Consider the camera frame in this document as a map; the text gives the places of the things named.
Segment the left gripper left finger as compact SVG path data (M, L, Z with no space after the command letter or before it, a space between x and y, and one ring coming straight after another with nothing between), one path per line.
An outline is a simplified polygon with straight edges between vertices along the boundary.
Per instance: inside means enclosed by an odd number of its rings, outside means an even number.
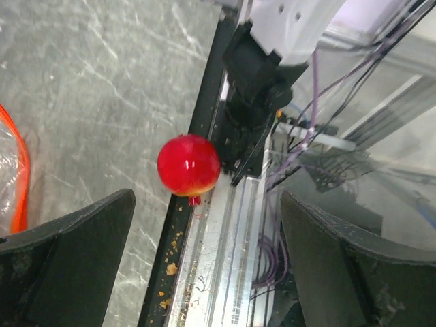
M1 325L101 326L135 205L120 189L1 238Z

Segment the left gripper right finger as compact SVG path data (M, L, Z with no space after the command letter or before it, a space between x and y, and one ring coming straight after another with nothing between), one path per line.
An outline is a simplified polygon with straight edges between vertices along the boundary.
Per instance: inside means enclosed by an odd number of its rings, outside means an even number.
M289 192L280 209L307 326L434 326L435 252L402 245Z

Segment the clear orange-zip bag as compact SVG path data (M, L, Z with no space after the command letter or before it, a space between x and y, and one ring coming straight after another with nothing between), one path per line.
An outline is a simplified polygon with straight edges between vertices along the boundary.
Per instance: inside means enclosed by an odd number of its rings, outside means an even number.
M1 236L28 227L31 162L24 138L5 108L1 108Z

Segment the red pomegranate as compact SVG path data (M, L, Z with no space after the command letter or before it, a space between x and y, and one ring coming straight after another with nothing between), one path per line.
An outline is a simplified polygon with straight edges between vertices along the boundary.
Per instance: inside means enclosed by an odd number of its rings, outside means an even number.
M202 194L216 185L221 161L211 141L195 134L181 134L161 148L157 171L172 194L187 197L190 206L197 206Z

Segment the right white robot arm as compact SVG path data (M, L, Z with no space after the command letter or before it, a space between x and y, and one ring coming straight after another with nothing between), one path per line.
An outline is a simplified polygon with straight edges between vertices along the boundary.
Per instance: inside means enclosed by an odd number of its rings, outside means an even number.
M235 96L248 108L273 111L289 102L290 87L343 1L252 1L223 62Z

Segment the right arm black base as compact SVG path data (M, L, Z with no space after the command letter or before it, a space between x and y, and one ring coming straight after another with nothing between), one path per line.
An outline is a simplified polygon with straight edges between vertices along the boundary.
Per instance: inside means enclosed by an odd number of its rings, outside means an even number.
M237 186L246 176L260 175L261 152L276 112L292 98L292 88L280 84L262 91L252 102L230 88L226 98L219 102L211 140L223 171L232 176L231 186Z

